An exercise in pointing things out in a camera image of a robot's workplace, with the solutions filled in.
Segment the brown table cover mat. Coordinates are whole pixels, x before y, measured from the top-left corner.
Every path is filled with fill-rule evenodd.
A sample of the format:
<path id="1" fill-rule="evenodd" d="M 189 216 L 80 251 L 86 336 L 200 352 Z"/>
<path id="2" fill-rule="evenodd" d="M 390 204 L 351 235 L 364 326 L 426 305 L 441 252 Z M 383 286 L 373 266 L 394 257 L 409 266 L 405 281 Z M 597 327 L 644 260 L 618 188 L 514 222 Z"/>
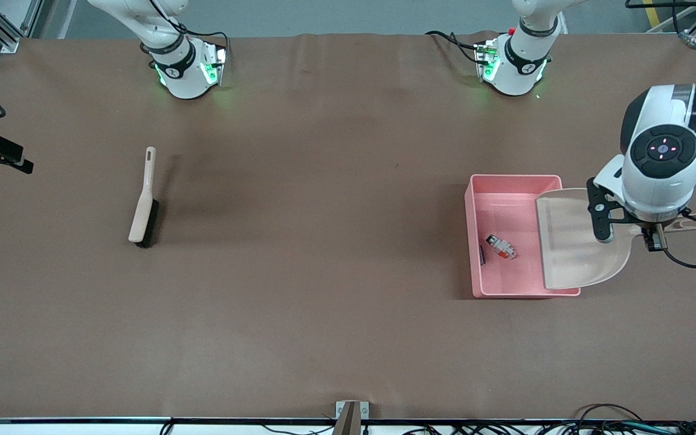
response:
<path id="1" fill-rule="evenodd" d="M 0 135 L 35 165 L 0 166 L 0 417 L 696 419 L 696 271 L 638 243 L 578 297 L 476 300 L 464 204 L 478 173 L 581 185 L 633 97 L 691 82 L 669 35 L 563 36 L 524 97 L 431 37 L 301 35 L 235 39 L 180 101 L 138 42 L 25 40 L 0 58 Z"/>

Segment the beige plastic dustpan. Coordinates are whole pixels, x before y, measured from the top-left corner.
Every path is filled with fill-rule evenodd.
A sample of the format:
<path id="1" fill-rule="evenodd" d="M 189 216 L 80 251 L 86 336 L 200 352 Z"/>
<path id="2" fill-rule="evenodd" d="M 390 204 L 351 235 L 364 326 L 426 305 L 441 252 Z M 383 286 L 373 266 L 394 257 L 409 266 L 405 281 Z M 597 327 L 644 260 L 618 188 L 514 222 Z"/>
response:
<path id="1" fill-rule="evenodd" d="M 551 190 L 536 198 L 544 284 L 550 290 L 581 288 L 613 278 L 629 261 L 640 225 L 611 226 L 602 243 L 592 230 L 585 188 Z"/>

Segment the white orange electrical switch part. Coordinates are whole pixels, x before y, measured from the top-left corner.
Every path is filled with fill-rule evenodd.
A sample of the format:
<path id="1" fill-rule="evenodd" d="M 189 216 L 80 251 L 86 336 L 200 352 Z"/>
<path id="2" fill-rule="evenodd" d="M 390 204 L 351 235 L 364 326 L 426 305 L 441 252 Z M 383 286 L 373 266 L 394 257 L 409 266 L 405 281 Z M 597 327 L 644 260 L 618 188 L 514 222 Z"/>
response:
<path id="1" fill-rule="evenodd" d="M 485 242 L 500 258 L 512 260 L 517 256 L 514 246 L 511 245 L 508 240 L 501 239 L 494 234 L 489 234 L 485 239 Z"/>

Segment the beige brush with black bristles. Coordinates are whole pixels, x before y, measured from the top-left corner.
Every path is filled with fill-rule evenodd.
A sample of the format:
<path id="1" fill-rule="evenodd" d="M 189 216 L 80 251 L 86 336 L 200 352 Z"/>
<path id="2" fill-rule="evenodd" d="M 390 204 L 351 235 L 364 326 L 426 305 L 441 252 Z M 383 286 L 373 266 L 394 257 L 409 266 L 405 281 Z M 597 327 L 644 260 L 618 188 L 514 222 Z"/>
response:
<path id="1" fill-rule="evenodd" d="M 150 248 L 155 233 L 160 203 L 154 198 L 153 182 L 156 163 L 156 148 L 149 146 L 144 155 L 143 189 L 138 198 L 128 240 L 139 248 Z"/>

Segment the metal table edge bracket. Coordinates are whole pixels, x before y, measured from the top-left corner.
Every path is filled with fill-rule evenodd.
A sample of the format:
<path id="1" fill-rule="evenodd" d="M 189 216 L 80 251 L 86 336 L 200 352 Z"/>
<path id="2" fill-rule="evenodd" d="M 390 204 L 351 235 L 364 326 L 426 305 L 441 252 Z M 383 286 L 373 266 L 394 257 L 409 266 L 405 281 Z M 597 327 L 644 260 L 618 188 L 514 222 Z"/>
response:
<path id="1" fill-rule="evenodd" d="M 336 423 L 331 435 L 370 435 L 370 402 L 338 401 L 336 402 Z"/>

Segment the pink plastic bin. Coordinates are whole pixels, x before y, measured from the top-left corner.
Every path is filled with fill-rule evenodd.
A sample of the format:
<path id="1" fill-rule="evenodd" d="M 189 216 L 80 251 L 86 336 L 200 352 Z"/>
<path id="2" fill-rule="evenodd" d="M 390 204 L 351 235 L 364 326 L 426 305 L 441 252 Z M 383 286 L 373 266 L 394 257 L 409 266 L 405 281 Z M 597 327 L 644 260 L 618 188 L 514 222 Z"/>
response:
<path id="1" fill-rule="evenodd" d="M 544 286 L 536 198 L 561 189 L 557 175 L 470 176 L 464 202 L 471 268 L 476 299 L 555 299 L 577 297 L 580 288 L 550 290 Z M 494 234 L 508 240 L 517 256 L 500 258 L 485 239 Z M 486 264 L 480 264 L 479 246 Z"/>

